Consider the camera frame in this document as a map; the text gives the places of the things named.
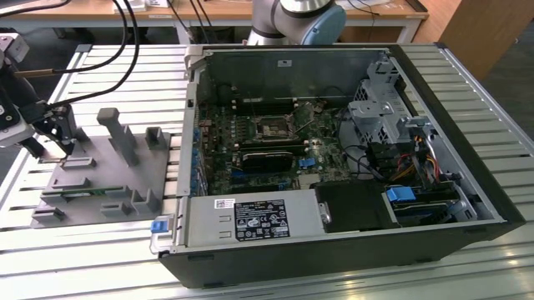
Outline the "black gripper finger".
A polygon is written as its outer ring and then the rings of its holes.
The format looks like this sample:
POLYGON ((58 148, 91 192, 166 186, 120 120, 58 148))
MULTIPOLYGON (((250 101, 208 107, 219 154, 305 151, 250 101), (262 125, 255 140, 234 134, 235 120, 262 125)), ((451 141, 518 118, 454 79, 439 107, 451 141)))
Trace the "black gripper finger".
POLYGON ((67 156, 72 155, 78 142, 88 140, 84 130, 76 125, 71 105, 52 109, 44 119, 46 136, 56 143, 67 156))
POLYGON ((28 150, 34 158, 39 159, 46 153, 46 148, 34 137, 24 139, 22 146, 28 150))

